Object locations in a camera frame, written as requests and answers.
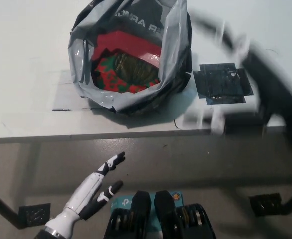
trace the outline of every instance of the white robotic hand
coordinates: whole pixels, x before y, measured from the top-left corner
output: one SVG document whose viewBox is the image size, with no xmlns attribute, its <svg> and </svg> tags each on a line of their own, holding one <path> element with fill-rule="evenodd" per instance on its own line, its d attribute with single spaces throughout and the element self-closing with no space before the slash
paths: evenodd
<svg viewBox="0 0 292 239">
<path fill-rule="evenodd" d="M 101 192 L 97 198 L 93 199 L 102 185 L 103 178 L 110 170 L 114 170 L 116 165 L 125 160 L 124 155 L 124 152 L 115 155 L 107 160 L 96 172 L 89 175 L 75 190 L 63 211 L 56 218 L 49 220 L 41 233 L 49 235 L 50 238 L 72 238 L 74 224 L 80 219 L 89 219 L 122 187 L 123 182 L 117 181 L 105 192 Z"/>
</svg>

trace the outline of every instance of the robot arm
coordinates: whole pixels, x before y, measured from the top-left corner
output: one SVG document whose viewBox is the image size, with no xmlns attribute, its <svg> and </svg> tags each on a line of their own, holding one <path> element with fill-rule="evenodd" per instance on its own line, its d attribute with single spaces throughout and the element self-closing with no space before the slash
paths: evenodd
<svg viewBox="0 0 292 239">
<path fill-rule="evenodd" d="M 70 239 L 73 235 L 74 224 L 81 220 L 87 220 L 98 212 L 112 196 L 119 191 L 123 182 L 117 181 L 100 195 L 93 199 L 102 185 L 102 180 L 109 171 L 123 162 L 125 153 L 107 160 L 97 171 L 89 175 L 75 190 L 70 200 L 66 203 L 63 211 L 56 218 L 45 224 L 44 230 L 40 231 L 36 239 Z"/>
<path fill-rule="evenodd" d="M 257 112 L 233 112 L 220 116 L 217 112 L 214 120 L 204 119 L 211 123 L 211 128 L 217 128 L 227 134 L 226 128 L 266 127 L 271 115 L 282 116 L 286 124 L 286 136 L 292 145 L 292 94 L 272 67 L 261 57 L 257 46 L 250 44 L 245 37 L 234 39 L 225 24 L 216 24 L 213 20 L 192 14 L 192 22 L 201 30 L 215 36 L 223 43 L 228 52 L 240 62 L 243 68 L 256 82 L 259 91 L 260 105 Z"/>
</svg>

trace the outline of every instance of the white table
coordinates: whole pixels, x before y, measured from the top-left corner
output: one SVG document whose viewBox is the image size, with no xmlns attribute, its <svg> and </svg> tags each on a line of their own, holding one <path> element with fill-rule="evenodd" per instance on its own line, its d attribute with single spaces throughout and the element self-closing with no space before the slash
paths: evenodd
<svg viewBox="0 0 292 239">
<path fill-rule="evenodd" d="M 76 16 L 89 2 L 0 1 L 0 142 L 191 134 L 205 126 L 185 125 L 186 111 L 255 107 L 255 96 L 247 97 L 246 104 L 207 105 L 192 78 L 161 113 L 145 119 L 83 109 L 87 103 L 70 81 L 67 47 Z M 235 34 L 247 33 L 259 42 L 284 68 L 292 88 L 292 0 L 189 0 L 188 8 L 224 19 Z M 193 70 L 199 70 L 199 64 L 233 62 L 202 32 L 194 29 L 192 40 Z M 68 101 L 61 101 L 60 94 Z M 78 107 L 53 112 L 56 104 Z M 137 121 L 143 126 L 136 127 Z M 277 119 L 269 124 L 280 125 Z"/>
</svg>

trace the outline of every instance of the orange sticker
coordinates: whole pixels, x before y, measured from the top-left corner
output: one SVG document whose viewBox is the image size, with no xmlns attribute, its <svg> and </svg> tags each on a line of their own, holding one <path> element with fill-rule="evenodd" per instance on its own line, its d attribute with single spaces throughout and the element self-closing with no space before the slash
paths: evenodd
<svg viewBox="0 0 292 239">
<path fill-rule="evenodd" d="M 180 194 L 179 193 L 174 193 L 172 195 L 172 198 L 174 198 L 174 201 L 178 201 L 180 199 Z"/>
</svg>

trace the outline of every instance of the blue box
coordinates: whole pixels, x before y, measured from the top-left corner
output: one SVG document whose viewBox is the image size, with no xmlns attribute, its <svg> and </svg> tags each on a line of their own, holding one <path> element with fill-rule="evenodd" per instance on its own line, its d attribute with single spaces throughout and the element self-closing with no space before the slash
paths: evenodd
<svg viewBox="0 0 292 239">
<path fill-rule="evenodd" d="M 181 192 L 170 192 L 170 194 L 174 198 L 176 207 L 183 206 L 183 198 L 182 198 Z M 156 195 L 155 193 L 150 193 L 151 211 L 150 211 L 149 223 L 148 223 L 148 227 L 146 231 L 151 234 L 153 233 L 158 234 L 158 232 L 161 232 L 161 226 L 157 218 L 155 205 L 154 205 L 155 195 Z M 111 204 L 111 212 L 113 212 L 113 210 L 116 208 L 130 209 L 132 199 L 133 199 L 132 195 L 116 198 L 114 202 L 112 202 Z"/>
</svg>

